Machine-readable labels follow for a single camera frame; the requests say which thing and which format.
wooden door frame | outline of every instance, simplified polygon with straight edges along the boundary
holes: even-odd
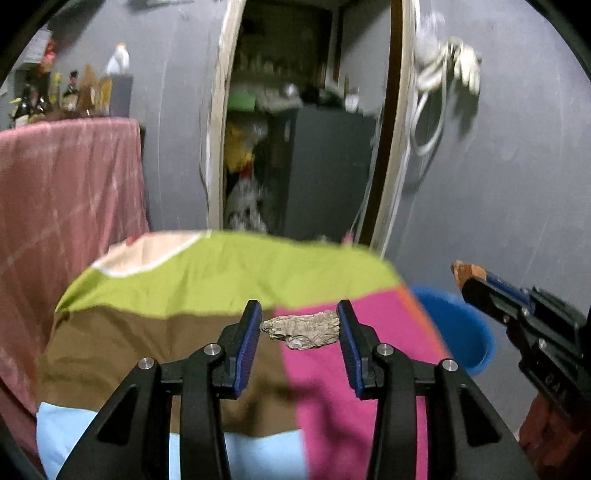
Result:
[[[412,0],[391,0],[391,38],[384,114],[360,243],[382,251],[388,242],[396,179],[408,147],[406,116],[412,79]],[[207,223],[223,228],[223,142],[232,64],[246,0],[228,0],[207,129],[206,177],[209,191]]]

bark piece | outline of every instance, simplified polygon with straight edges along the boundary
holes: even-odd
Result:
[[[292,350],[308,350],[339,340],[339,316],[332,310],[311,315],[285,315],[261,322],[261,331]]]

bottle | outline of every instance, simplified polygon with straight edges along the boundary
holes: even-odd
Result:
[[[55,73],[51,76],[51,85],[49,86],[49,103],[55,110],[60,110],[61,105],[61,73]]]
[[[72,72],[70,72],[70,83],[61,99],[61,107],[66,112],[74,112],[76,110],[79,94],[78,87],[76,86],[77,80],[78,70],[72,70]]]
[[[105,76],[123,75],[129,71],[129,53],[124,43],[117,45],[115,53],[105,68]]]
[[[53,110],[51,103],[49,102],[49,94],[47,91],[49,83],[48,77],[49,74],[43,75],[39,82],[39,98],[37,99],[37,103],[33,106],[33,115],[46,115]]]
[[[12,124],[14,128],[21,128],[28,124],[29,115],[31,114],[31,85],[29,79],[22,90],[22,95],[17,103],[17,107],[12,114]]]

pink cloth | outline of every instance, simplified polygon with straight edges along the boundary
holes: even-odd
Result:
[[[138,123],[0,132],[0,192],[0,413],[35,454],[35,359],[56,304],[110,245],[148,231]]]
[[[374,327],[379,339],[410,358],[438,363],[449,354],[430,321],[418,321],[418,303],[408,304],[406,287],[352,300],[361,323]],[[277,315],[334,310],[316,306]],[[298,402],[296,419],[303,431],[311,480],[363,480],[367,475],[377,401],[360,401],[349,387],[340,345],[292,351],[283,346],[287,376]],[[417,398],[417,480],[427,479],[425,401]]]

blue gripper pad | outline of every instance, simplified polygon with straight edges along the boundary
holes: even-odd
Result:
[[[530,306],[530,296],[523,293],[517,287],[511,285],[510,283],[502,280],[501,278],[497,277],[495,274],[490,273],[489,271],[486,272],[486,281],[491,284],[492,286],[498,288],[503,293],[506,293],[515,301],[525,305]]]
[[[238,341],[236,354],[236,377],[233,389],[236,398],[248,385],[252,363],[255,359],[256,346],[258,345],[261,330],[259,325],[262,319],[262,307],[256,300],[249,300],[238,324],[235,338]]]
[[[336,313],[339,316],[339,343],[345,360],[349,386],[355,391],[355,396],[359,398],[363,393],[361,353],[356,341],[358,334],[355,334],[359,327],[359,321],[349,300],[341,300],[336,307]]]

